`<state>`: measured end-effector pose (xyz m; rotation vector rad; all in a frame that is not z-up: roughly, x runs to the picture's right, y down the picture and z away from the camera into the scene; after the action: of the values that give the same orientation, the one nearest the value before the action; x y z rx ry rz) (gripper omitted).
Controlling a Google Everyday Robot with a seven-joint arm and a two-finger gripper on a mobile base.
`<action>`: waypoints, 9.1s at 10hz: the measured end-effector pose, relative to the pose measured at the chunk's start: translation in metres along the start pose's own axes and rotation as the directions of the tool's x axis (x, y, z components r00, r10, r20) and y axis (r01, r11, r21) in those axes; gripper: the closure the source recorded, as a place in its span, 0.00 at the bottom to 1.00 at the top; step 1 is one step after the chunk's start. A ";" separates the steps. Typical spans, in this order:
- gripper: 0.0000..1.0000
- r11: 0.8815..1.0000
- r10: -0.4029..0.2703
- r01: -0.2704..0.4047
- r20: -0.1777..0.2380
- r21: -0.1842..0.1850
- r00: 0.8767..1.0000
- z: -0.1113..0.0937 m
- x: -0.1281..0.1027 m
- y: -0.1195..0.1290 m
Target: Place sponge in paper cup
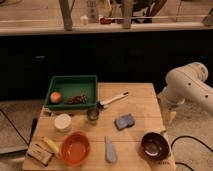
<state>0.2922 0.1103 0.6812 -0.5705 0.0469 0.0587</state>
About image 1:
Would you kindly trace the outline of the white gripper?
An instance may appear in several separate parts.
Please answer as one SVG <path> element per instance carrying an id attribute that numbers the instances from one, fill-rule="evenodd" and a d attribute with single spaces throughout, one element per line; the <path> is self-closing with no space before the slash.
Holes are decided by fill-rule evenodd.
<path id="1" fill-rule="evenodd" d="M 179 105 L 182 105 L 184 101 L 181 100 L 178 102 L 174 102 L 172 100 L 169 100 L 163 93 L 159 93 L 157 95 L 157 99 L 160 105 L 162 116 L 165 117 L 164 125 L 168 127 L 176 117 L 176 112 L 172 110 Z"/>

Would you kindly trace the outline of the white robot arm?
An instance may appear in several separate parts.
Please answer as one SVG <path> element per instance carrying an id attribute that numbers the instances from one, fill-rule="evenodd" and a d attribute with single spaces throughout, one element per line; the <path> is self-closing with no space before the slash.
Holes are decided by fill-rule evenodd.
<path id="1" fill-rule="evenodd" d="M 175 118 L 175 108 L 186 99 L 213 115 L 213 87 L 205 83 L 208 74 L 207 67 L 200 62 L 189 63 L 166 74 L 166 86 L 157 95 L 165 127 Z"/>

